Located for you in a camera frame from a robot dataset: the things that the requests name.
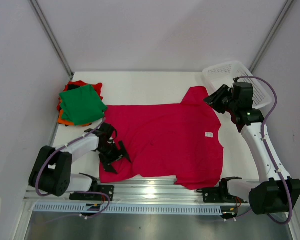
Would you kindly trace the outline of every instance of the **white enclosure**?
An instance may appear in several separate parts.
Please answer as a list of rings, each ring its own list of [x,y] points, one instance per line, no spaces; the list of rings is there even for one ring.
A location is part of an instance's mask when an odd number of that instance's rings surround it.
[[[276,90],[278,105],[269,118],[268,131],[286,169],[293,178],[300,178],[300,0],[254,75]],[[300,198],[295,209],[300,220]]]
[[[0,0],[0,240],[8,240],[68,81],[30,4]]]
[[[285,0],[39,0],[72,71],[247,68]]]

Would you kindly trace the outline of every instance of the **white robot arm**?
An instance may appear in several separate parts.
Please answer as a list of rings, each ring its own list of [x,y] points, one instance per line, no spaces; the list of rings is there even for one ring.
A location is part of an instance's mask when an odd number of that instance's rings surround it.
[[[131,161],[123,142],[118,142],[120,148],[114,143],[114,133],[117,136],[112,125],[102,122],[95,129],[86,130],[85,134],[66,145],[56,148],[42,147],[32,169],[29,185],[36,188],[41,197],[49,194],[60,197],[66,192],[87,192],[95,188],[97,181],[94,177],[71,173],[72,163],[88,152],[98,151],[104,170],[116,174],[113,162],[122,158]]]
[[[273,90],[259,77],[242,76],[233,79],[233,87],[223,85],[204,101],[218,113],[230,113],[231,121],[250,148],[260,182],[251,183],[239,177],[223,178],[219,184],[222,189],[219,191],[222,195],[220,197],[239,197],[249,202],[252,211],[257,215],[289,212],[289,218],[285,222],[288,223],[300,195],[300,180],[290,177],[269,138],[266,121],[277,104],[277,96],[275,95],[273,108],[264,118],[260,110],[253,108],[252,84],[238,82],[241,78],[258,79]]]

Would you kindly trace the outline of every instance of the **red t-shirt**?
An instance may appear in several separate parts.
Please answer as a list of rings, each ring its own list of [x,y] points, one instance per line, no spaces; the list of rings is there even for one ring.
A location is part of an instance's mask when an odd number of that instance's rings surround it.
[[[109,105],[106,122],[123,141],[132,164],[121,159],[112,164],[118,174],[105,172],[102,183],[118,182],[136,175],[176,175],[188,189],[214,187],[223,168],[223,147],[218,140],[220,121],[203,99],[202,86],[191,87],[181,103],[164,105]]]

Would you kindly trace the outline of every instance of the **purple cable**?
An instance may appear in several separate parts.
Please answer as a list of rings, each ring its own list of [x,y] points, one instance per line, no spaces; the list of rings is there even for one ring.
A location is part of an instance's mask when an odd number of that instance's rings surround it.
[[[243,213],[243,214],[237,216],[236,219],[241,218],[241,217],[243,217],[244,215],[250,213],[251,210],[252,210],[252,208],[250,208],[250,209],[249,209],[248,211],[246,211],[245,213]]]
[[[97,129],[105,122],[105,121],[106,121],[106,118],[104,117],[104,118],[102,119],[101,123],[98,124],[98,126],[96,126],[94,129],[92,129],[92,130],[91,130],[90,132],[88,132],[86,135],[84,135],[84,137],[87,137],[87,136],[89,136],[90,134],[92,134],[94,131],[96,131],[96,130],[97,130]],[[81,136],[81,137],[78,137],[78,138],[72,140],[71,142],[69,142],[69,143],[67,144],[67,146],[71,146],[72,144],[74,144],[74,143],[80,141],[81,139],[84,139],[84,137]],[[40,181],[40,178],[41,178],[41,176],[42,176],[42,173],[44,172],[46,166],[47,166],[48,163],[51,161],[51,159],[52,159],[58,152],[60,152],[61,150],[65,149],[65,148],[66,148],[66,146],[64,145],[64,146],[60,147],[59,149],[55,150],[55,151],[47,158],[47,160],[44,162],[44,164],[42,165],[42,167],[41,167],[41,169],[40,169],[40,171],[39,171],[39,173],[38,173],[38,176],[36,177],[36,180],[35,180],[35,192],[36,192],[40,197],[46,197],[46,196],[49,196],[49,195],[50,195],[50,193],[42,194],[42,193],[39,191],[39,181]]]
[[[261,136],[263,138],[263,142],[264,142],[264,145],[265,145],[265,148],[266,148],[266,151],[268,152],[269,154],[269,157],[271,159],[271,162],[273,163],[274,165],[274,168],[276,171],[279,170],[279,166],[277,165],[276,161],[275,161],[275,158],[274,156],[272,155],[272,152],[270,150],[270,147],[267,143],[267,140],[265,139],[265,125],[266,125],[266,122],[270,116],[270,114],[274,111],[274,109],[276,108],[277,106],[277,103],[278,103],[278,97],[277,97],[277,94],[276,94],[276,91],[274,90],[274,88],[265,80],[263,80],[262,78],[260,77],[257,77],[257,76],[239,76],[239,77],[236,77],[237,80],[239,79],[257,79],[263,83],[265,83],[272,91],[273,95],[274,95],[274,104],[273,104],[273,107],[271,108],[271,110],[269,111],[269,113],[265,116],[263,122],[262,122],[262,125],[261,125]],[[276,219],[274,219],[273,216],[271,216],[270,214],[268,214],[268,216],[271,218],[271,220],[273,220],[275,223],[277,224],[280,224],[280,225],[285,225],[285,224],[288,224],[291,219],[292,219],[292,214],[293,214],[293,207],[292,207],[292,200],[291,200],[291,195],[290,195],[290,191],[289,191],[289,188],[288,188],[288,185],[285,181],[285,178],[284,176],[282,175],[281,172],[277,172],[282,183],[283,183],[283,186],[284,186],[284,189],[285,189],[285,192],[286,192],[286,196],[287,196],[287,199],[288,199],[288,204],[289,204],[289,215],[288,215],[288,218],[286,219],[286,221],[284,222],[281,222],[281,221],[278,221]]]
[[[94,217],[100,215],[102,212],[104,212],[105,210],[107,210],[107,208],[108,208],[109,205],[110,205],[111,199],[110,199],[110,197],[109,197],[107,194],[105,194],[105,193],[102,193],[102,192],[96,192],[96,191],[76,191],[76,193],[77,193],[77,194],[97,194],[97,195],[102,195],[102,196],[105,196],[105,197],[107,198],[107,200],[108,200],[107,205],[106,205],[101,211],[99,211],[99,212],[97,212],[97,213],[95,213],[95,214],[93,214],[93,215],[91,215],[91,216],[87,216],[86,219],[91,219],[91,218],[94,218]],[[54,218],[54,219],[45,221],[45,222],[43,222],[43,223],[40,223],[39,225],[49,224],[49,223],[52,223],[52,222],[57,221],[57,220],[60,220],[60,219],[64,219],[64,218],[68,218],[68,217],[74,217],[74,216],[78,217],[78,216],[80,216],[80,215],[78,215],[77,213],[76,213],[76,214],[68,214],[68,215],[56,217],[56,218]]]

